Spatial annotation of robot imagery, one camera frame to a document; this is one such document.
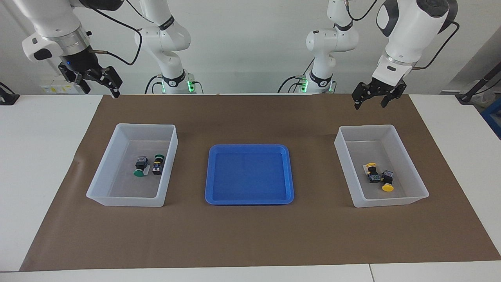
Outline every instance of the blue plastic tray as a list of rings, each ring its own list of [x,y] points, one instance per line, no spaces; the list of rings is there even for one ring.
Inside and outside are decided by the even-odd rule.
[[[209,152],[205,200],[211,205],[286,205],[294,200],[284,145],[215,145]]]

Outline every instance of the white tabletop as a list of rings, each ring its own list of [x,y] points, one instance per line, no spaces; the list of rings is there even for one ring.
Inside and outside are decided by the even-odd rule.
[[[453,96],[411,98],[500,250],[501,141],[472,106],[459,105]],[[22,96],[15,106],[0,107],[0,271],[19,270],[100,99]],[[0,273],[0,281],[494,281],[500,276],[501,261],[14,272]]]

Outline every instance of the white robotic arm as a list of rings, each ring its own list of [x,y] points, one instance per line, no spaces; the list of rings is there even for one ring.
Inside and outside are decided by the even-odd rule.
[[[331,53],[350,51],[358,44],[358,32],[353,28],[343,0],[329,0],[327,16],[334,22],[334,28],[312,31],[306,38],[306,46],[315,55],[315,60],[306,77],[307,83],[302,87],[303,92],[329,91],[336,66]]]
[[[401,97],[403,78],[415,68],[423,50],[447,28],[457,14],[456,0],[386,0],[377,15],[377,26],[389,41],[369,84],[359,83],[353,92],[355,107],[374,96],[381,102]]]
[[[123,0],[14,0],[21,12],[33,23],[35,33],[23,41],[26,56],[32,61],[60,57],[59,70],[69,82],[85,93],[93,80],[108,87],[118,98],[122,80],[113,67],[102,68],[90,46],[88,33],[73,13],[73,7],[114,11]]]
[[[171,14],[167,0],[140,0],[144,16],[156,26],[145,27],[140,33],[143,48],[157,61],[162,71],[163,92],[169,94],[191,93],[194,76],[183,69],[181,59],[174,51],[188,49],[189,32]]]

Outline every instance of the translucent plastic container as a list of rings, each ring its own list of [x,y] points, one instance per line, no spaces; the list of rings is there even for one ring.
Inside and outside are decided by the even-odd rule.
[[[355,207],[407,205],[429,196],[394,126],[342,126],[334,145]],[[369,182],[368,163],[376,163],[379,173],[394,172],[393,192]]]
[[[118,124],[87,191],[87,197],[105,206],[161,207],[177,149],[174,125]],[[134,175],[136,160],[164,155],[162,175]]]

